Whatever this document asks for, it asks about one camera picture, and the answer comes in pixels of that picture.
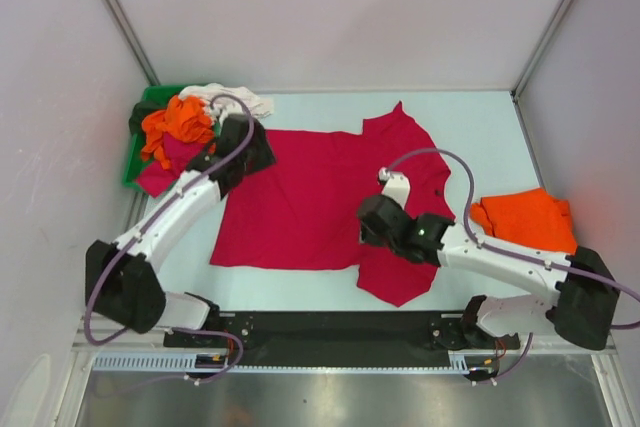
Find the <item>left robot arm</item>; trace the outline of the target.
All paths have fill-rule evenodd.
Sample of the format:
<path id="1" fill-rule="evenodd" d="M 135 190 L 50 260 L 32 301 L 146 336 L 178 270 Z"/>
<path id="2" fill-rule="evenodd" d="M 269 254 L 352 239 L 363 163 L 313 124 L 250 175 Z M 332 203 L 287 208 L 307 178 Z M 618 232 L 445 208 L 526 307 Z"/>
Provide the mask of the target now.
<path id="1" fill-rule="evenodd" d="M 91 315 L 144 334 L 154 328 L 185 330 L 197 345 L 214 344 L 220 321 L 210 302 L 166 291 L 157 273 L 192 225 L 245 177 L 276 162 L 266 131 L 253 117 L 233 114 L 219 136 L 198 153 L 166 196 L 112 242 L 97 240 L 85 256 L 84 326 Z"/>

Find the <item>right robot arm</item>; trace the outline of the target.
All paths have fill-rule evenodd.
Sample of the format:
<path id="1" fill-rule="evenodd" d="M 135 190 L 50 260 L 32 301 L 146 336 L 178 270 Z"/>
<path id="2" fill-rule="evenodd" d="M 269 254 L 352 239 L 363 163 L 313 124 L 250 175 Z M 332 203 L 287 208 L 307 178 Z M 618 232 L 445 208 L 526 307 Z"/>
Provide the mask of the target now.
<path id="1" fill-rule="evenodd" d="M 445 217 L 411 217 L 382 194 L 365 199 L 357 218 L 365 244 L 414 264 L 466 270 L 522 290 L 520 296 L 480 295 L 469 301 L 461 323 L 469 346 L 484 348 L 516 333 L 555 332 L 584 349 L 605 348 L 621 288 L 596 251 L 578 247 L 566 254 L 500 240 L 488 243 Z"/>

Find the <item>crimson t shirt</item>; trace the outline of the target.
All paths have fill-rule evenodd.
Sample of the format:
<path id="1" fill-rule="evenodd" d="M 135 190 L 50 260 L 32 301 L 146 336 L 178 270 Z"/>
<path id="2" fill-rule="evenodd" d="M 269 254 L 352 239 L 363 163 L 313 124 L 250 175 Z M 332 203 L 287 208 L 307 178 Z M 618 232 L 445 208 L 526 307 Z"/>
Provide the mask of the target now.
<path id="1" fill-rule="evenodd" d="M 380 192 L 378 172 L 429 134 L 401 103 L 366 119 L 359 134 L 270 130 L 273 166 L 227 197 L 210 258 L 214 266 L 287 270 L 358 268 L 358 288 L 400 307 L 431 288 L 437 270 L 359 242 L 360 203 Z"/>

